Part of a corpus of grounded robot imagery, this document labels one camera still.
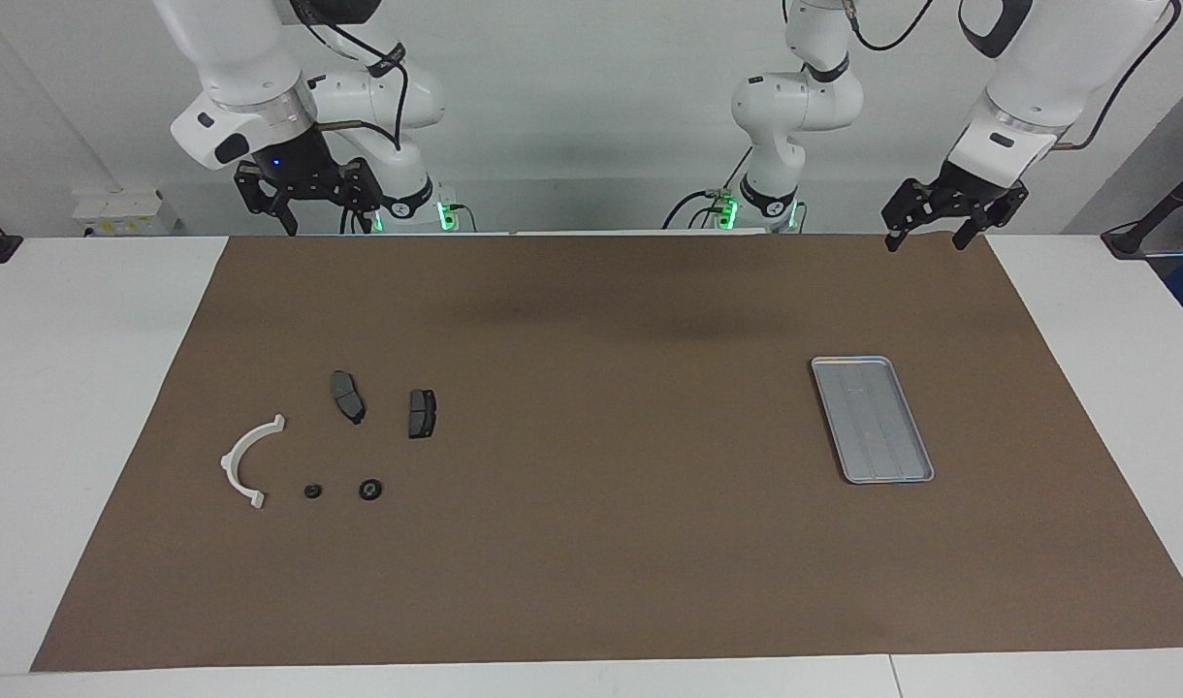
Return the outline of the silver metal tray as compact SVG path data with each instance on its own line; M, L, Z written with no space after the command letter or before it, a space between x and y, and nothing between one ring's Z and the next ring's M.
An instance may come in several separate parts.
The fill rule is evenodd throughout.
M821 355L810 367L845 482L933 482L936 468L887 357Z

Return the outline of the dark curved brake pad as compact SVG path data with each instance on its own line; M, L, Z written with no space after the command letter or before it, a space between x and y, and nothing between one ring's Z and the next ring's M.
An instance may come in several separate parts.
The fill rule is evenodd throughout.
M331 394L340 414L351 424L360 425L366 419L366 403L358 392L355 376L344 370L335 370L331 375Z

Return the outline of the white curved plastic bracket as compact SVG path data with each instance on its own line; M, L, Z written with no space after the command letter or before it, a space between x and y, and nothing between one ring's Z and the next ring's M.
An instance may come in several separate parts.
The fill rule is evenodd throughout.
M267 500L267 495L263 491L256 490L256 487L248 487L240 477L240 465L246 455L246 452L259 442L264 440L265 437L272 437L273 434L282 433L287 424L286 416L282 414L276 414L269 424L261 424L256 426L256 428L248 429L245 434L238 438L233 446L227 452L227 454L220 457L220 468L222 468L225 478L227 478L228 485L233 487L237 495L245 496L250 508L260 511L264 508L265 500Z

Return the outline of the white power strip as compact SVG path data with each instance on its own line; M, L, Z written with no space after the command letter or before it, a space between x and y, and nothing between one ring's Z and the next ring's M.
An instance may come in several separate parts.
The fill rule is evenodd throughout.
M119 190L76 198L79 235L175 235L182 226L160 190Z

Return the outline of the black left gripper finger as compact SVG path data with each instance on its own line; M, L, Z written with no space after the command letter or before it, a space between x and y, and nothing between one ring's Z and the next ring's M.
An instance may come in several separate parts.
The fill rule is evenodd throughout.
M914 227L927 221L927 185L905 180L883 207L883 222L888 230L885 247L896 252Z
M952 234L953 247L956 250L965 250L976 235L1000 225L997 207L974 206L967 220Z

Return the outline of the brown table mat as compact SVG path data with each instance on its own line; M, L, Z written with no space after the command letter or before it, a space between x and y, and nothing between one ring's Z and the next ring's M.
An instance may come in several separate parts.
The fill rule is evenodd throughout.
M933 482L843 480L821 355ZM985 239L234 238L32 667L1144 647L1183 579Z

